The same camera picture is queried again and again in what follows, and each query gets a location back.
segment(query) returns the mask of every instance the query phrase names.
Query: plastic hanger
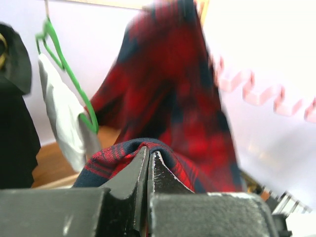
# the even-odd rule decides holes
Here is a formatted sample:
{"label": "plastic hanger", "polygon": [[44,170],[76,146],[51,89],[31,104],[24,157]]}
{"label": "plastic hanger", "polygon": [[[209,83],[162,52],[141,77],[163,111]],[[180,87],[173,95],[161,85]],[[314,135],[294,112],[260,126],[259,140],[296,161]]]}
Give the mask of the plastic hanger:
{"label": "plastic hanger", "polygon": [[[93,110],[93,107],[87,97],[87,95],[85,94],[85,92],[81,89],[79,82],[77,81],[74,73],[72,72],[72,70],[70,69],[68,63],[66,62],[66,59],[61,51],[60,48],[60,44],[58,41],[58,37],[57,34],[54,30],[54,27],[52,26],[50,19],[49,19],[49,13],[48,13],[48,3],[47,0],[45,0],[45,6],[46,6],[46,17],[47,19],[44,22],[44,26],[43,26],[43,32],[40,34],[36,35],[36,44],[37,44],[37,48],[38,48],[38,52],[40,54],[40,40],[43,41],[44,47],[46,48],[47,52],[49,53],[49,55],[54,59],[54,61],[56,62],[56,64],[63,70],[66,71],[67,74],[69,75],[71,81],[73,82],[73,84],[75,85],[75,88],[77,89],[79,95],[81,96],[81,98],[83,99],[85,105],[87,106],[88,112],[90,114],[91,117],[91,121],[89,118],[87,118],[87,116],[85,114],[80,114],[80,119],[87,125],[87,127],[93,131],[94,133],[97,133],[99,130],[99,125],[98,125],[98,121],[95,115],[95,112]],[[58,57],[56,57],[54,55],[54,53],[50,50],[50,48],[48,47],[47,43],[46,43],[46,38],[50,36]]]}

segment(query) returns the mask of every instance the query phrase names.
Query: black garment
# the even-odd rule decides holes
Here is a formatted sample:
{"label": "black garment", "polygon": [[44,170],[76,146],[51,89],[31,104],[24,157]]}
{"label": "black garment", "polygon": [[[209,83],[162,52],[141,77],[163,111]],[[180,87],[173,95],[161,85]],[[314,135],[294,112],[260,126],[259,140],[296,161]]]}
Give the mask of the black garment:
{"label": "black garment", "polygon": [[20,36],[0,24],[8,45],[0,70],[0,189],[30,188],[40,141],[22,95],[31,90],[31,62]]}

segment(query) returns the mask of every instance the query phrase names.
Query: fabric fold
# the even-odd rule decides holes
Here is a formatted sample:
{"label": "fabric fold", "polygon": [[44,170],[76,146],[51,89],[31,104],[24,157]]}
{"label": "fabric fold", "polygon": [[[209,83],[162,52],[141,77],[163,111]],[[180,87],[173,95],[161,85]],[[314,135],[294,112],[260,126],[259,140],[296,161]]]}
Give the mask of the fabric fold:
{"label": "fabric fold", "polygon": [[[113,177],[150,138],[164,144],[164,162],[194,192],[241,191],[208,58],[192,0],[157,6],[134,19],[116,63],[91,99],[99,124],[121,133],[116,145],[93,156],[75,186],[93,186],[83,180],[90,175]],[[137,145],[128,152],[133,139]]]}

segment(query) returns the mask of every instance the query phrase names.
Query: flannel shirt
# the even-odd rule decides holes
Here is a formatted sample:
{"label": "flannel shirt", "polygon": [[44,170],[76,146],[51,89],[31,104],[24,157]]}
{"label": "flannel shirt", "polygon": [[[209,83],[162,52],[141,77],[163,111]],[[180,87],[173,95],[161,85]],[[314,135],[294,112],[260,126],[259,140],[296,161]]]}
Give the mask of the flannel shirt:
{"label": "flannel shirt", "polygon": [[98,187],[142,146],[196,193],[241,191],[233,141],[192,0],[160,5],[127,27],[116,63],[91,99],[100,125],[121,129],[74,187]]}

